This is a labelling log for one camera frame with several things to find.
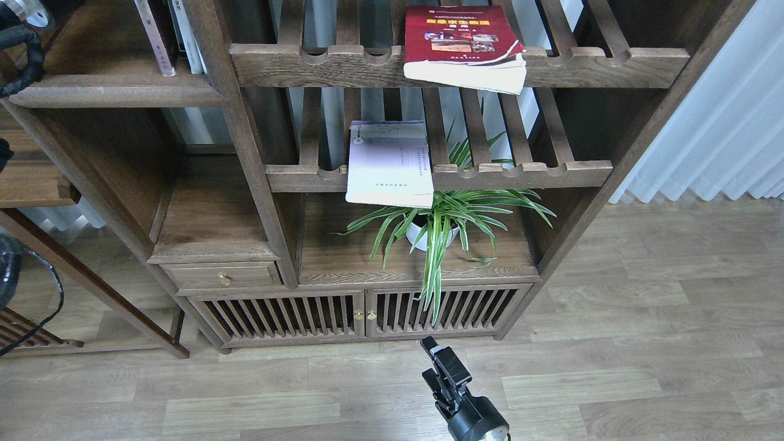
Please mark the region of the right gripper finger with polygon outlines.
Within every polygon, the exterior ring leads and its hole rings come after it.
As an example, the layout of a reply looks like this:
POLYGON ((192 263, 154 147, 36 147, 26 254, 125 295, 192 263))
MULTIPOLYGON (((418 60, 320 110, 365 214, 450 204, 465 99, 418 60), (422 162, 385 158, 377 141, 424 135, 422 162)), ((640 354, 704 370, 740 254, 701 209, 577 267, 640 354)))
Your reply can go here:
POLYGON ((448 383, 456 405, 467 394, 467 384, 472 380, 467 368, 450 347, 442 348, 433 337, 420 341, 421 346, 431 358, 433 369, 442 374, 443 382, 448 383))
POLYGON ((456 413, 456 403, 448 383, 443 382, 442 374, 430 368, 423 371, 422 377, 433 393, 435 407, 440 415, 443 418, 453 418, 456 413))

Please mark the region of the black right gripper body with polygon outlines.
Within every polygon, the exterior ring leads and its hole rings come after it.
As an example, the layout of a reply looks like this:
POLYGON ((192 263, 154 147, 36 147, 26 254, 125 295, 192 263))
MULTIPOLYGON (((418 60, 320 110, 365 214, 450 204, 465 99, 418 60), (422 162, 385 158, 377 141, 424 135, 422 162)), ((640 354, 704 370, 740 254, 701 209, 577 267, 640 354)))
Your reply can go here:
POLYGON ((440 405, 454 440, 507 440, 510 425, 484 396, 462 394, 451 404, 440 405))

